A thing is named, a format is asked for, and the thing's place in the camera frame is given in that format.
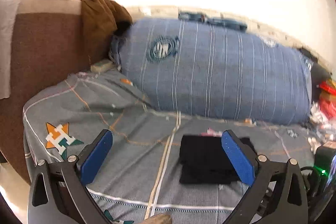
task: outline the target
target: brown blanket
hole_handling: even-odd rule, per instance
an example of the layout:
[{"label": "brown blanket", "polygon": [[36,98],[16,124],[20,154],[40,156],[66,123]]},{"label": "brown blanket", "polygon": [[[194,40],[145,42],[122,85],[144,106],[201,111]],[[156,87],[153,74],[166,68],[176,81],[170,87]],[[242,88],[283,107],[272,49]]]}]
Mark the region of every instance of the brown blanket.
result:
[{"label": "brown blanket", "polygon": [[108,39],[113,33],[122,34],[132,24],[127,10],[113,0],[81,0],[83,39],[90,49]]}]

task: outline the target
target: silver screw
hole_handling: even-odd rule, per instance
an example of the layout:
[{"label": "silver screw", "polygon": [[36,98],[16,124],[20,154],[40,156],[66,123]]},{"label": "silver screw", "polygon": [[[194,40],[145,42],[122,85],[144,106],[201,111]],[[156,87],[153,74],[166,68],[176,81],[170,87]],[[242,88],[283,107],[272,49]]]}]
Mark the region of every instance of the silver screw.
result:
[{"label": "silver screw", "polygon": [[42,165],[44,165],[45,164],[45,160],[39,160],[38,162],[37,162],[37,165],[39,165],[39,166],[42,166]]},{"label": "silver screw", "polygon": [[68,162],[74,162],[77,159],[75,155],[71,155],[68,157]]},{"label": "silver screw", "polygon": [[290,159],[289,162],[290,162],[292,165],[296,165],[296,164],[297,164],[297,160],[296,160],[296,159]]},{"label": "silver screw", "polygon": [[267,158],[264,155],[259,155],[258,160],[261,161],[261,162],[265,162],[265,161],[267,161]]}]

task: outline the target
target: folded black cloth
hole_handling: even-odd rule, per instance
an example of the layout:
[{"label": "folded black cloth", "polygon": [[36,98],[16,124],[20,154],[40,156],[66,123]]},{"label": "folded black cloth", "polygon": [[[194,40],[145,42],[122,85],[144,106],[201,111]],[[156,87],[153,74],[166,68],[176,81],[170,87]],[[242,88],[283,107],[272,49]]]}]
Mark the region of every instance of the folded black cloth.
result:
[{"label": "folded black cloth", "polygon": [[[240,140],[256,153],[250,138]],[[240,180],[219,137],[184,135],[179,160],[183,165],[182,184],[229,184]]]}]

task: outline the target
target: blue rubber pad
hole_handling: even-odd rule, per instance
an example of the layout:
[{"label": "blue rubber pad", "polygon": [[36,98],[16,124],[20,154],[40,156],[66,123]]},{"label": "blue rubber pad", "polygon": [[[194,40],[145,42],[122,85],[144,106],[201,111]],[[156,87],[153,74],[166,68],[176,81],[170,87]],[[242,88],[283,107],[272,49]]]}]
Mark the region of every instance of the blue rubber pad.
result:
[{"label": "blue rubber pad", "polygon": [[228,132],[222,134],[222,148],[235,168],[241,182],[251,186],[254,182],[254,168]]},{"label": "blue rubber pad", "polygon": [[110,151],[113,143],[113,136],[111,131],[107,131],[91,154],[87,157],[86,161],[81,167],[81,183],[87,185],[91,183],[98,173],[106,155]]}]

